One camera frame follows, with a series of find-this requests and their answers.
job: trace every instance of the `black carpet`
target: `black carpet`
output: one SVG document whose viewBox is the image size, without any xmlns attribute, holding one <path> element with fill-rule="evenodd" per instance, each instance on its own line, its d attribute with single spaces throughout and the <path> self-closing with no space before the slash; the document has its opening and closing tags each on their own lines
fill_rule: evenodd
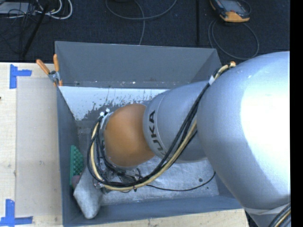
<svg viewBox="0 0 303 227">
<path fill-rule="evenodd" d="M 35 0 L 8 1 L 30 1 L 37 6 Z M 256 55 L 289 51 L 290 0 L 244 1 L 251 9 L 250 20 L 236 25 L 219 19 L 209 0 L 71 0 L 71 17 L 45 16 L 39 27 L 36 25 L 41 14 L 32 15 L 29 11 L 19 18 L 2 14 L 0 62 L 42 59 L 52 63 L 55 41 L 214 47 L 222 64 L 239 64 Z M 47 0 L 39 3 L 44 7 Z M 50 2 L 50 9 L 56 10 L 58 6 L 58 0 Z M 56 16 L 67 16 L 69 11 L 68 1 L 63 0 L 63 10 Z M 248 219 L 250 226 L 255 226 L 249 216 Z"/>
</svg>

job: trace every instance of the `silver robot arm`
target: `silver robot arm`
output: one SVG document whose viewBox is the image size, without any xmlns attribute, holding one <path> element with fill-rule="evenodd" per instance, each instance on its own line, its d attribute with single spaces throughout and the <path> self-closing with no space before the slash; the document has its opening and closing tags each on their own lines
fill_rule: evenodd
<svg viewBox="0 0 303 227">
<path fill-rule="evenodd" d="M 101 116 L 88 149 L 90 173 L 102 189 L 130 191 L 173 163 L 207 158 L 259 227 L 289 227 L 289 60 L 289 52 L 277 52 L 231 63 L 209 81 Z M 110 166 L 104 171 L 94 156 L 98 149 Z M 130 175 L 155 155 L 161 162 L 149 175 L 111 181 L 112 172 Z"/>
<path fill-rule="evenodd" d="M 155 155 L 166 155 L 203 90 L 192 117 L 197 134 L 176 162 L 208 158 L 258 226 L 290 226 L 289 52 L 245 61 L 211 85 L 201 81 L 156 96 L 143 116 Z"/>
</svg>

